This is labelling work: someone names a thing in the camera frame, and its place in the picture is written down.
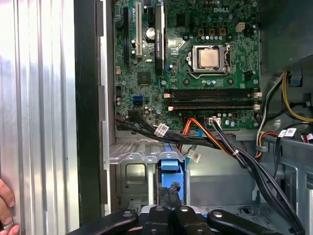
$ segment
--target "cable tie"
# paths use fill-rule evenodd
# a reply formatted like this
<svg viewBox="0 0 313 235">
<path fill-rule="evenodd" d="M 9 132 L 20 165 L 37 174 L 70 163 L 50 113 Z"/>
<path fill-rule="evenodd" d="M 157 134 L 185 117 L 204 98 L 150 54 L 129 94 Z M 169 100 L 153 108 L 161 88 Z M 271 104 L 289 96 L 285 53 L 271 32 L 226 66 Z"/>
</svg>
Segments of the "cable tie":
<svg viewBox="0 0 313 235">
<path fill-rule="evenodd" d="M 236 149 L 236 151 L 233 153 L 233 156 L 235 156 L 238 153 L 239 153 L 239 151 L 238 151 L 238 149 Z"/>
</svg>

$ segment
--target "hand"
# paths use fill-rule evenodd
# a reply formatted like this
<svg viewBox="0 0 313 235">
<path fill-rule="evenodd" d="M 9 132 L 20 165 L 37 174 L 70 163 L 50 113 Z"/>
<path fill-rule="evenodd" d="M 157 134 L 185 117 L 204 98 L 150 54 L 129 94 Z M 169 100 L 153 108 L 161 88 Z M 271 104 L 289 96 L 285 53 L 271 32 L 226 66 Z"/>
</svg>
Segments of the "hand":
<svg viewBox="0 0 313 235">
<path fill-rule="evenodd" d="M 0 221 L 5 226 L 12 222 L 12 215 L 8 208 L 15 205 L 14 196 L 5 183 L 0 180 Z M 10 231 L 3 230 L 0 235 L 18 235 L 20 234 L 20 226 L 13 226 Z"/>
</svg>

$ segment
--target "gray metal wall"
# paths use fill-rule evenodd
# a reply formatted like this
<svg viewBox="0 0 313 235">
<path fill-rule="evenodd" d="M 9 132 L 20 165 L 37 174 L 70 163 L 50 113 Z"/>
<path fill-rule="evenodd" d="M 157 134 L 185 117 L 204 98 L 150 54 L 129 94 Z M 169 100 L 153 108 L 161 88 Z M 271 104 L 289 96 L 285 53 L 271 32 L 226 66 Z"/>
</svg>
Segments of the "gray metal wall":
<svg viewBox="0 0 313 235">
<path fill-rule="evenodd" d="M 27 235 L 79 227 L 73 1 L 0 1 L 0 168 Z"/>
</svg>

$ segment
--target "pcie slot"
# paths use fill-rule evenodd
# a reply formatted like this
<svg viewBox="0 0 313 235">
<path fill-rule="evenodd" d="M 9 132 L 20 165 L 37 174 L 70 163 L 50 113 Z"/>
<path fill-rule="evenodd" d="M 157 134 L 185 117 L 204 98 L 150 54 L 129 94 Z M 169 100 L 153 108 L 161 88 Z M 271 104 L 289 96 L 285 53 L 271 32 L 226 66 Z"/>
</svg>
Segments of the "pcie slot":
<svg viewBox="0 0 313 235">
<path fill-rule="evenodd" d="M 136 56 L 142 57 L 142 16 L 141 16 L 141 2 L 136 2 Z"/>
<path fill-rule="evenodd" d="M 129 21 L 128 21 L 128 7 L 123 8 L 124 20 L 124 62 L 129 64 Z"/>
<path fill-rule="evenodd" d="M 259 110 L 260 105 L 251 101 L 175 101 L 168 106 L 168 111 L 175 110 Z"/>
<path fill-rule="evenodd" d="M 169 90 L 164 98 L 174 99 L 201 99 L 201 98 L 250 98 L 258 90 L 254 89 L 191 89 L 191 90 Z"/>
</svg>

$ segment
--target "black ram slot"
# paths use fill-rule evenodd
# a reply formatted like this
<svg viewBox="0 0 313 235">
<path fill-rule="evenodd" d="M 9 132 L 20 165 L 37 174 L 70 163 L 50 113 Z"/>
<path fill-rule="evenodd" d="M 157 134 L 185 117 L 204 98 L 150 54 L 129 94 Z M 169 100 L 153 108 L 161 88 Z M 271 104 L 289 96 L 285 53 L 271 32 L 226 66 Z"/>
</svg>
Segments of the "black ram slot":
<svg viewBox="0 0 313 235">
<path fill-rule="evenodd" d="M 253 101 L 175 101 L 169 107 L 174 110 L 217 110 L 217 109 L 236 109 L 252 110 L 255 102 Z"/>
<path fill-rule="evenodd" d="M 201 98 L 249 98 L 257 92 L 254 89 L 191 89 L 169 90 L 174 99 L 201 99 Z"/>
<path fill-rule="evenodd" d="M 123 8 L 124 20 L 124 62 L 129 65 L 129 22 L 128 22 L 128 7 Z"/>
</svg>

